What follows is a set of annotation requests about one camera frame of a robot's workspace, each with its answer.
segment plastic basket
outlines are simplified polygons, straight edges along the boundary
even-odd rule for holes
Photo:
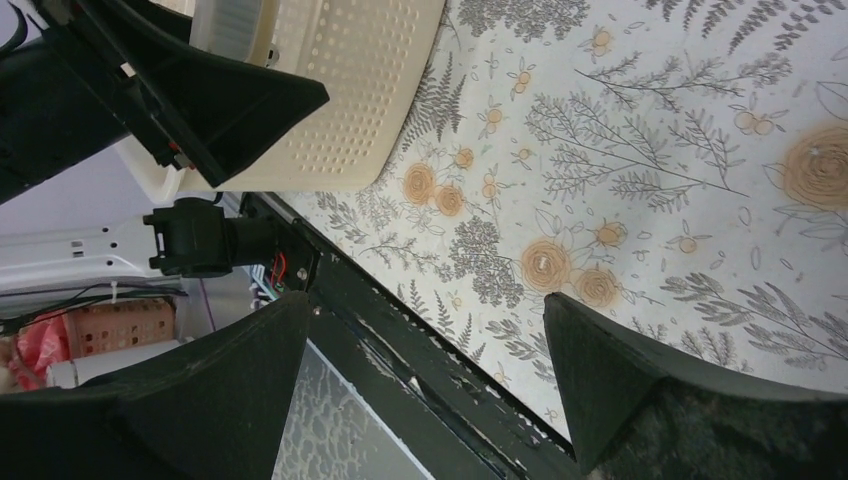
[[[158,3],[184,13],[194,5]],[[215,190],[355,190],[373,182],[412,104],[443,7],[443,0],[282,0],[273,68],[323,82],[330,102]],[[212,190],[196,171],[168,173],[133,142],[118,150],[154,202]]]
[[[71,357],[82,358],[174,339],[174,309],[163,299],[95,305],[68,313]]]

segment floral tablecloth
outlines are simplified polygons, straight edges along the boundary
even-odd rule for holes
[[[552,291],[844,392],[846,7],[450,0],[377,182],[281,195],[566,436]]]

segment table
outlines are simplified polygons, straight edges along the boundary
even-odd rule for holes
[[[448,3],[377,181],[283,199],[566,437],[553,291],[845,392],[848,2]]]

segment table surface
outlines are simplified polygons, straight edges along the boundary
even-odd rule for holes
[[[566,436],[552,291],[845,392],[846,7],[449,0],[380,178],[281,197]]]

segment white cylinder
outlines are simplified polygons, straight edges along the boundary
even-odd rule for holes
[[[128,348],[126,350],[116,350],[100,355],[55,363],[47,368],[47,386],[62,388],[78,387],[94,377],[143,362],[169,350],[173,350],[191,340],[191,337],[180,340],[168,340],[167,342]]]

